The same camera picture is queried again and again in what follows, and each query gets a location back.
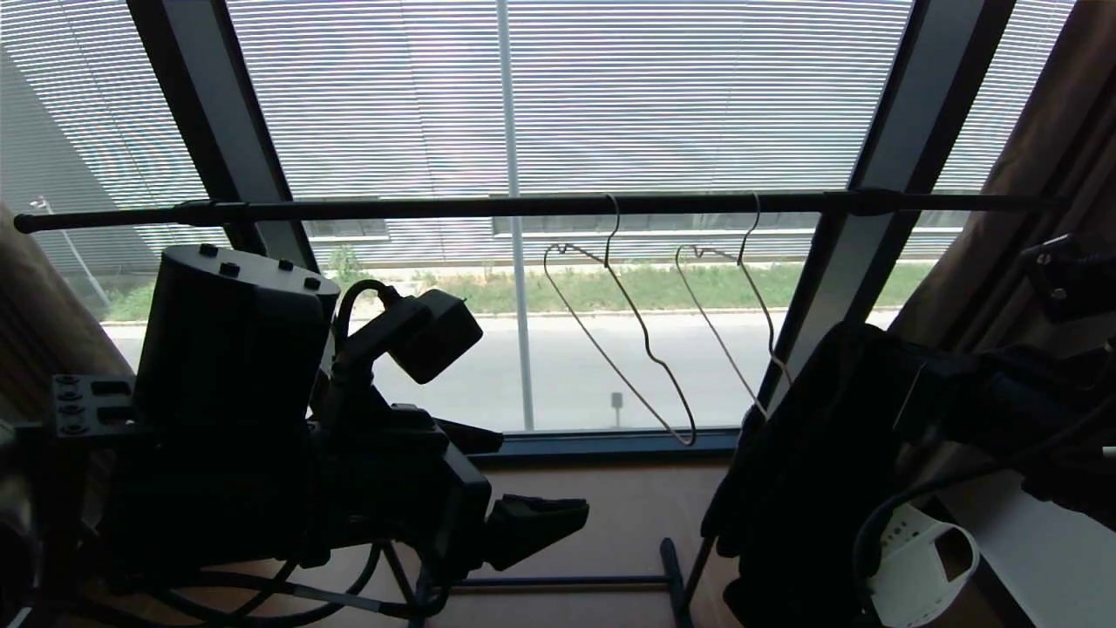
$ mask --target wire hanger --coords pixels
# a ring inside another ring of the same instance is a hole
[[[775,364],[780,371],[782,371],[782,376],[787,378],[787,384],[788,385],[795,384],[795,378],[790,375],[790,369],[787,367],[787,364],[775,355],[775,321],[772,321],[771,319],[771,311],[767,307],[767,301],[763,300],[763,294],[760,292],[759,286],[756,284],[756,280],[752,279],[752,273],[748,270],[748,265],[744,263],[744,247],[748,245],[749,235],[751,235],[752,231],[754,231],[756,228],[759,225],[760,214],[762,213],[762,207],[760,205],[760,195],[753,191],[752,197],[756,199],[756,220],[752,222],[752,225],[744,232],[744,235],[740,239],[740,249],[737,251],[737,254],[733,255],[729,252],[725,252],[723,250],[713,247],[699,247],[698,244],[682,244],[674,251],[674,268],[679,271],[679,277],[682,278],[682,283],[685,286],[686,291],[690,292],[690,298],[693,299],[694,305],[698,306],[698,311],[701,312],[702,319],[705,320],[705,325],[709,326],[710,331],[712,331],[713,336],[716,338],[718,345],[721,346],[721,351],[724,352],[724,357],[728,358],[729,363],[732,365],[733,371],[737,373],[737,376],[740,378],[741,384],[744,385],[744,389],[748,390],[749,396],[751,396],[752,402],[756,403],[756,406],[759,408],[760,413],[763,415],[764,418],[768,418],[769,415],[767,408],[764,408],[759,403],[759,400],[756,397],[756,394],[752,393],[751,387],[748,386],[747,381],[744,381],[744,377],[743,375],[741,375],[740,369],[737,367],[735,360],[733,360],[732,356],[729,354],[729,349],[725,347],[723,340],[721,339],[721,335],[718,334],[716,328],[713,326],[713,322],[705,313],[705,308],[702,307],[701,301],[698,299],[698,294],[694,292],[693,288],[691,288],[690,281],[689,279],[686,279],[685,271],[682,270],[682,262],[681,262],[682,250],[685,249],[686,245],[689,245],[691,249],[693,249],[694,257],[698,259],[704,257],[705,253],[713,253],[722,259],[734,262],[737,267],[739,267],[740,270],[743,271],[744,278],[748,279],[749,287],[752,288],[752,293],[756,294],[756,299],[759,301],[760,308],[763,310],[763,318],[767,320],[768,357],[771,359],[771,363]]]
[[[558,293],[558,298],[561,299],[562,305],[566,306],[566,310],[569,311],[570,317],[573,317],[574,321],[577,322],[577,326],[579,328],[581,328],[581,331],[585,332],[586,338],[588,338],[589,342],[593,344],[593,347],[595,347],[597,349],[597,352],[600,354],[600,357],[605,359],[605,363],[607,363],[608,366],[612,367],[612,369],[616,374],[616,376],[620,378],[620,381],[623,381],[624,385],[627,386],[628,390],[632,392],[632,395],[635,395],[636,399],[638,399],[639,403],[643,404],[644,408],[646,408],[647,412],[650,412],[652,414],[652,416],[654,416],[655,419],[658,421],[660,424],[662,424],[662,426],[666,429],[666,432],[668,432],[671,434],[671,436],[673,436],[683,446],[691,447],[691,446],[693,446],[694,443],[698,442],[698,426],[694,423],[694,414],[690,409],[690,403],[686,400],[685,394],[682,393],[682,386],[679,384],[677,378],[674,377],[674,373],[671,371],[671,368],[666,365],[666,363],[664,363],[663,360],[661,360],[658,357],[656,357],[654,355],[654,352],[652,352],[652,350],[651,350],[651,335],[647,331],[646,323],[643,322],[643,317],[639,313],[639,308],[636,307],[635,302],[632,300],[631,294],[628,294],[627,289],[624,287],[624,283],[620,281],[619,276],[616,274],[616,270],[613,269],[612,260],[610,260],[610,254],[612,254],[613,238],[616,235],[616,232],[619,231],[619,229],[620,229],[620,204],[616,200],[616,196],[614,196],[613,194],[605,194],[605,195],[608,197],[608,200],[610,200],[613,202],[613,207],[616,210],[616,223],[613,225],[613,232],[609,233],[608,234],[608,239],[605,240],[605,257],[604,257],[604,259],[602,259],[600,257],[598,257],[598,255],[589,252],[588,250],[586,250],[586,249],[584,249],[584,248],[581,248],[581,247],[579,247],[577,244],[569,243],[569,242],[564,242],[564,243],[557,243],[557,242],[555,242],[555,243],[550,244],[549,247],[547,247],[547,250],[542,253],[542,272],[543,272],[543,274],[546,274],[547,280],[550,281],[550,286],[555,289],[555,292]],[[548,263],[550,261],[550,251],[554,251],[554,250],[557,250],[559,254],[566,254],[566,252],[568,252],[569,250],[577,251],[577,252],[579,252],[579,253],[588,257],[589,259],[593,259],[594,261],[597,261],[597,262],[604,264],[605,270],[608,270],[608,273],[613,278],[613,282],[616,283],[616,287],[619,288],[620,293],[624,294],[624,300],[627,301],[628,308],[631,308],[632,312],[635,313],[635,320],[639,323],[639,329],[643,331],[643,350],[644,350],[644,354],[647,355],[647,358],[652,363],[654,363],[654,364],[656,364],[656,365],[658,365],[660,367],[663,368],[663,371],[666,373],[666,377],[668,377],[671,379],[671,384],[674,385],[674,390],[679,394],[679,399],[682,402],[682,407],[685,408],[686,417],[690,421],[690,438],[689,439],[687,438],[683,438],[682,435],[680,435],[673,427],[671,427],[671,424],[666,423],[666,421],[663,419],[663,417],[655,410],[655,408],[653,408],[651,406],[651,403],[647,402],[647,399],[638,390],[636,390],[636,388],[632,384],[632,381],[628,380],[627,377],[624,376],[624,374],[620,371],[619,367],[616,366],[616,363],[614,363],[613,359],[608,357],[608,354],[605,351],[605,349],[603,347],[600,347],[600,344],[597,342],[597,339],[593,337],[593,334],[589,332],[589,329],[586,328],[585,323],[581,322],[581,319],[577,316],[577,311],[574,310],[574,306],[571,306],[569,303],[569,300],[566,298],[566,294],[564,294],[561,292],[561,289],[558,288],[558,283],[555,282],[554,277],[550,274],[550,267],[549,267]]]

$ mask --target black cloth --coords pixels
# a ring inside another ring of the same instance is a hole
[[[769,422],[754,409],[702,522],[740,558],[724,601],[748,628],[849,625],[853,541],[894,490],[899,408],[920,350],[867,325],[818,345]]]

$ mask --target grass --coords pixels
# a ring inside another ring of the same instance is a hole
[[[899,263],[884,286],[877,306],[902,305],[930,271],[930,263]],[[795,293],[801,263],[775,263],[750,267],[752,278],[769,307],[786,307]],[[677,271],[671,267],[632,264],[619,268],[624,287],[641,310],[690,309],[693,300]],[[694,293],[708,308],[759,307],[743,273],[731,264],[692,265],[685,270]],[[578,311],[625,310],[627,303],[612,277],[604,269],[564,269],[554,272],[555,281]],[[475,313],[503,313],[516,310],[514,277],[509,271],[435,274],[417,272],[422,289],[437,287],[465,297]],[[531,311],[565,311],[541,270],[527,272],[527,302]],[[127,293],[110,293],[113,306],[105,320],[138,321],[147,318],[154,283]]]

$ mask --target road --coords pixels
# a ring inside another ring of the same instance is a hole
[[[886,327],[894,312],[874,313],[870,322]],[[652,350],[677,378],[699,427],[738,425],[751,404],[715,338],[698,316],[646,316]],[[713,313],[711,319],[741,374],[759,390],[767,370],[767,322],[761,313]],[[632,384],[673,426],[687,425],[670,378],[643,351],[643,335],[634,319],[584,319],[605,351]],[[419,386],[389,359],[375,367],[376,385],[393,403],[415,404],[434,416],[501,432],[522,432],[516,321],[480,321],[484,338],[433,383]],[[782,325],[777,313],[776,330]],[[535,429],[646,428],[658,423],[617,377],[576,322],[568,317],[532,317],[531,385]],[[109,337],[136,368],[143,347],[143,328],[108,327]],[[622,408],[613,407],[620,394]]]

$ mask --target wooden floor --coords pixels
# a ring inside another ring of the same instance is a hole
[[[591,512],[577,534],[525,560],[503,576],[613,576],[661,573],[658,545],[664,537],[674,540],[684,573],[689,573],[700,539],[702,515],[724,475],[723,465],[605,467],[529,472],[497,472],[489,477],[493,495],[512,493],[542,497],[585,497]],[[414,555],[400,552],[412,579],[417,576]],[[329,566],[298,571],[291,580],[316,587],[344,590],[359,572],[365,549],[337,551]],[[246,571],[270,574],[273,564],[243,566]],[[698,628],[735,628],[740,625],[721,601],[721,591],[735,573],[734,561],[713,557],[702,577],[693,602]],[[493,576],[482,570],[474,576]],[[401,600],[384,561],[365,596]],[[196,590],[196,599],[231,609],[249,596],[241,592]],[[994,627],[997,622],[980,605],[955,605],[934,626]],[[194,624],[147,599],[116,600],[117,606],[166,624]],[[301,600],[277,598],[259,613],[282,613],[316,606]],[[67,626],[92,626],[67,620]],[[319,626],[402,627],[406,622],[346,609]],[[609,592],[518,592],[451,596],[445,610],[426,624],[431,628],[481,628],[496,626],[529,628],[671,628],[668,597],[663,590]]]

